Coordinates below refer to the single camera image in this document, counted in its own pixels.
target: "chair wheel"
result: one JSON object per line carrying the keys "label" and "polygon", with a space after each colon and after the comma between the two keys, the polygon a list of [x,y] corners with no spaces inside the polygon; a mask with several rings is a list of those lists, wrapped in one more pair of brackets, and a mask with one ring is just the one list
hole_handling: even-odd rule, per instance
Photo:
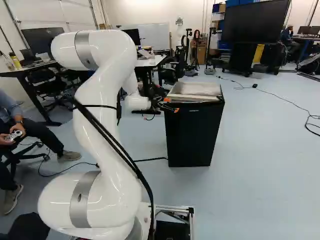
{"label": "chair wheel", "polygon": [[48,155],[44,156],[44,157],[43,157],[43,160],[44,160],[45,162],[49,161],[49,160],[50,160],[50,156],[48,156]]}

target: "hand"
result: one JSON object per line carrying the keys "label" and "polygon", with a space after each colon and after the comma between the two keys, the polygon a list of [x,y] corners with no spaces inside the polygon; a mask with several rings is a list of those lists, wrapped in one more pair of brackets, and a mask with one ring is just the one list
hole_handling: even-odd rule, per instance
{"label": "hand", "polygon": [[26,130],[25,130],[24,126],[22,126],[21,123],[17,123],[16,125],[12,126],[12,127],[10,128],[10,133],[12,133],[14,130],[20,130],[20,131],[22,132],[21,138],[22,138],[24,135],[26,135]]}
{"label": "hand", "polygon": [[15,141],[5,140],[5,137],[8,135],[9,134],[5,134],[5,133],[0,134],[0,145],[12,145],[15,143]]}

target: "gray sneaker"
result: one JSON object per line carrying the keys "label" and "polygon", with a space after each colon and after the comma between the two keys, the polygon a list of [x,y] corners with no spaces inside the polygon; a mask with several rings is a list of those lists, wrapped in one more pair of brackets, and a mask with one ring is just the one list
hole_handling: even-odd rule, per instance
{"label": "gray sneaker", "polygon": [[3,214],[8,215],[12,212],[15,206],[18,203],[18,197],[21,194],[24,186],[22,184],[18,184],[18,188],[14,191],[5,191],[5,198],[3,204]]}
{"label": "gray sneaker", "polygon": [[58,157],[58,162],[71,162],[80,159],[82,156],[79,152],[76,151],[63,151],[63,155]]}

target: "game controller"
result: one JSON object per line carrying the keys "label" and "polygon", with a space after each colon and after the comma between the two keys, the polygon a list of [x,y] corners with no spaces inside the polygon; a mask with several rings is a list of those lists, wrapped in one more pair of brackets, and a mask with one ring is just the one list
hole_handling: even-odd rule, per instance
{"label": "game controller", "polygon": [[22,136],[24,133],[20,130],[15,130],[12,133],[10,133],[8,136],[4,137],[4,140],[13,142],[16,138]]}

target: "computer monitor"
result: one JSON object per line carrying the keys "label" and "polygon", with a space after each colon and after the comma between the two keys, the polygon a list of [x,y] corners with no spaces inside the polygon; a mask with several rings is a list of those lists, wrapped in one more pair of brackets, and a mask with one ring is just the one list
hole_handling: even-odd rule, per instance
{"label": "computer monitor", "polygon": [[231,43],[276,43],[290,0],[270,0],[227,7],[221,40]]}
{"label": "computer monitor", "polygon": [[309,34],[310,35],[317,35],[320,31],[320,26],[312,26],[310,28]]}
{"label": "computer monitor", "polygon": [[20,50],[20,52],[22,53],[23,58],[26,61],[36,61],[37,60],[36,56],[34,55],[34,53],[29,48]]}
{"label": "computer monitor", "polygon": [[31,28],[21,30],[34,55],[48,53],[51,55],[51,42],[65,31],[62,27]]}
{"label": "computer monitor", "polygon": [[122,30],[122,31],[124,31],[126,34],[128,34],[130,36],[130,38],[132,38],[132,40],[136,46],[141,45],[139,30],[137,28],[126,29],[126,30]]}
{"label": "computer monitor", "polygon": [[298,34],[308,35],[311,27],[310,26],[301,26],[299,27]]}

